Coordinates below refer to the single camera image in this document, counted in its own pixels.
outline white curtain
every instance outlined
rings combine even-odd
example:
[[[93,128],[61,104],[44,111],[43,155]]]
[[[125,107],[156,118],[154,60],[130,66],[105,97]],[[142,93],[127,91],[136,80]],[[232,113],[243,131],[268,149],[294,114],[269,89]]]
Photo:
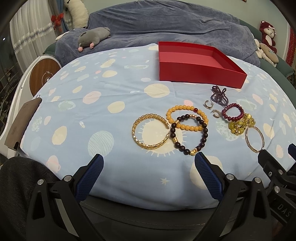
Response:
[[[23,73],[55,42],[51,16],[47,0],[28,0],[10,21],[11,41]]]

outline gray stuffed mouse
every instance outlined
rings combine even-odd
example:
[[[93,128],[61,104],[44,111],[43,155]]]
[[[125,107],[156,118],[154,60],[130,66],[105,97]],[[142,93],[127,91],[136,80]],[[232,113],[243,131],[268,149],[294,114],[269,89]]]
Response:
[[[110,29],[99,27],[83,32],[78,37],[78,51],[82,52],[84,47],[94,48],[100,41],[110,38]]]

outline earring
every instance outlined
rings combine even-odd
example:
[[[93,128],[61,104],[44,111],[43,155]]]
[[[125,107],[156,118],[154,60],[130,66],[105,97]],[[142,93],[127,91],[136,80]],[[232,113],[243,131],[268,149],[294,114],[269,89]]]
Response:
[[[212,100],[211,100],[211,106],[207,106],[207,103],[208,103],[209,101],[208,100],[206,100],[205,101],[205,103],[204,103],[204,106],[207,108],[207,109],[212,109],[213,108],[213,105],[214,105],[214,103],[212,102]]]
[[[218,110],[212,110],[211,113],[213,113],[213,116],[217,119],[220,118],[221,116],[221,112]]]

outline red bow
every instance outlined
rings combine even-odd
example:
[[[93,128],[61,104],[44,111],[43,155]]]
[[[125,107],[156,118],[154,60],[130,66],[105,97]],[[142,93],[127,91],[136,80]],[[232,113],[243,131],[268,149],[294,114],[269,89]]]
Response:
[[[54,30],[58,28],[60,30],[60,26],[62,23],[62,18],[64,17],[64,13],[61,13],[58,16],[52,15],[51,21],[54,23]]]

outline red stuffed monkey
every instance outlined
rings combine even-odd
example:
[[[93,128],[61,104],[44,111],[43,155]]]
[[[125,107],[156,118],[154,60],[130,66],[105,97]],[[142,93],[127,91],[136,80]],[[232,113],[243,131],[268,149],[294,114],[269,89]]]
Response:
[[[273,40],[274,36],[276,35],[275,28],[268,22],[261,21],[260,24],[260,32],[262,33],[262,43],[266,44],[274,53],[277,52],[276,42]]]

